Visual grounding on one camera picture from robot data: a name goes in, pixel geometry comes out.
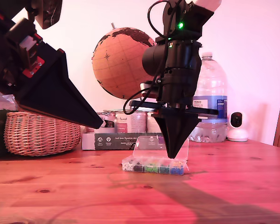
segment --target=bottle label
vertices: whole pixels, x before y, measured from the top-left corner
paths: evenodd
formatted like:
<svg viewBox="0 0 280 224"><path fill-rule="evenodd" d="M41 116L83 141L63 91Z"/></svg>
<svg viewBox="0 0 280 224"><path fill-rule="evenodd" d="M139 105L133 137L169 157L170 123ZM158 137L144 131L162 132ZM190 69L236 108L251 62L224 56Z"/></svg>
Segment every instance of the bottle label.
<svg viewBox="0 0 280 224"><path fill-rule="evenodd" d="M194 96L193 107L217 109L217 118L199 117L203 123L227 123L227 96Z"/></svg>

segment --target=wicker basket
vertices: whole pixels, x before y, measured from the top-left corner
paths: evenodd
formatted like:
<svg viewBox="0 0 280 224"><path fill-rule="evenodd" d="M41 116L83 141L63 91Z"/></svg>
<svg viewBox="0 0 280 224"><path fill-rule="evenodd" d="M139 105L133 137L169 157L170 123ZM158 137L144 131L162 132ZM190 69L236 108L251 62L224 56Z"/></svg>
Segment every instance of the wicker basket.
<svg viewBox="0 0 280 224"><path fill-rule="evenodd" d="M7 114L4 140L9 152L44 156L62 153L80 142L80 125L29 112Z"/></svg>

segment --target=robotic arm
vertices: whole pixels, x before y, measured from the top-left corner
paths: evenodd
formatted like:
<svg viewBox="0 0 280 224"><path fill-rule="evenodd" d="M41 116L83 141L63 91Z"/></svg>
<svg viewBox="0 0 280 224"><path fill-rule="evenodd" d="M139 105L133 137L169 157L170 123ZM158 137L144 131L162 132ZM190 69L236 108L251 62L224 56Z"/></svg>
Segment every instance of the robotic arm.
<svg viewBox="0 0 280 224"><path fill-rule="evenodd" d="M61 0L0 0L0 92L14 94L27 111L99 128L102 119L68 77L66 54L37 34L60 17ZM11 19L23 8L27 19Z"/></svg>
<svg viewBox="0 0 280 224"><path fill-rule="evenodd" d="M202 64L198 53L202 45L197 40L220 4L221 0L169 0L163 13L164 34L142 58L144 70L154 76L152 82L141 84L142 96L144 100L154 97L158 103L132 101L130 105L154 108L152 116L160 126L169 158L176 157L201 121L199 114L218 115L217 110L194 108L192 101Z"/></svg>
<svg viewBox="0 0 280 224"><path fill-rule="evenodd" d="M201 121L198 114L217 114L217 110L194 108L192 98L201 68L201 43L197 40L221 0L165 2L164 34L154 28L160 35L157 45L147 49L142 59L143 68L154 79L141 84L143 101L130 105L132 112L139 107L155 110L153 116L163 133L168 156L175 158ZM36 18L42 28L54 25L61 6L62 0L0 0L0 92L14 94L25 110L99 128L102 119L68 77L65 52L44 43L33 24ZM23 8L29 19L15 24L11 19ZM147 97L156 98L157 103L145 103Z"/></svg>

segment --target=box lid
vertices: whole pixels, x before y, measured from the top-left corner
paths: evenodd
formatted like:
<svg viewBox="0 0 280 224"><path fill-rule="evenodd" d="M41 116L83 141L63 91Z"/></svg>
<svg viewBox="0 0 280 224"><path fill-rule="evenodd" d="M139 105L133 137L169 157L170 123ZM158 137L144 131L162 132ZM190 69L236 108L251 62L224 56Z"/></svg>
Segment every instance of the box lid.
<svg viewBox="0 0 280 224"><path fill-rule="evenodd" d="M189 138L186 139L176 160L188 160ZM168 159L165 140L162 136L140 136L133 151L134 157L154 157Z"/></svg>

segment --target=green led light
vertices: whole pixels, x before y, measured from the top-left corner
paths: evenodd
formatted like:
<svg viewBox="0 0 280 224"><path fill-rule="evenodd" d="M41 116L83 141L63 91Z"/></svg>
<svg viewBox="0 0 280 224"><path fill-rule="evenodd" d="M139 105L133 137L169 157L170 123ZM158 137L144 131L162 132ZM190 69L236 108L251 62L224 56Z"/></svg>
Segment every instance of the green led light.
<svg viewBox="0 0 280 224"><path fill-rule="evenodd" d="M178 26L179 29L182 29L183 28L183 23L180 22L177 26Z"/></svg>

